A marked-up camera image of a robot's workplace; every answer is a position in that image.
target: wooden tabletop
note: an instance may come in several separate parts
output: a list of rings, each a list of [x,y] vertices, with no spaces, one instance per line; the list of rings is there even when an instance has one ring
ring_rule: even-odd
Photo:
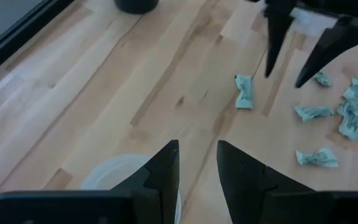
[[[0,66],[0,192],[78,189],[101,162],[180,143],[182,223],[230,223],[216,166],[225,139],[316,190],[358,190],[358,141],[341,117],[302,123],[300,106],[340,104],[358,47],[324,71],[331,88],[295,89],[317,37],[290,31],[271,78],[261,5],[160,0],[143,16],[77,0]],[[237,74],[254,77],[254,110],[237,110]],[[329,146],[339,167],[299,166]]]

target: black cup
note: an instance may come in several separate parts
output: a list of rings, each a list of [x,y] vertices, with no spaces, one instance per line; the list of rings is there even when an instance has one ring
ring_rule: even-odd
[[[117,7],[130,14],[145,14],[155,9],[158,0],[114,0]]]

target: wooden table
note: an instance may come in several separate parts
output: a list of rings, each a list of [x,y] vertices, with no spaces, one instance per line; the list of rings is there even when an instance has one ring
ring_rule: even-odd
[[[336,108],[358,75],[358,47],[295,77],[316,37],[290,31],[264,78],[266,22],[242,0],[161,0],[132,16],[112,0],[77,0],[0,66],[0,192],[77,189],[102,161],[154,155],[180,141],[182,223],[230,223],[216,167],[225,139],[316,190],[358,190],[358,141],[341,117],[302,123],[293,107]],[[234,75],[254,76],[255,109],[236,110]],[[295,150],[329,146],[339,167],[301,167]]]

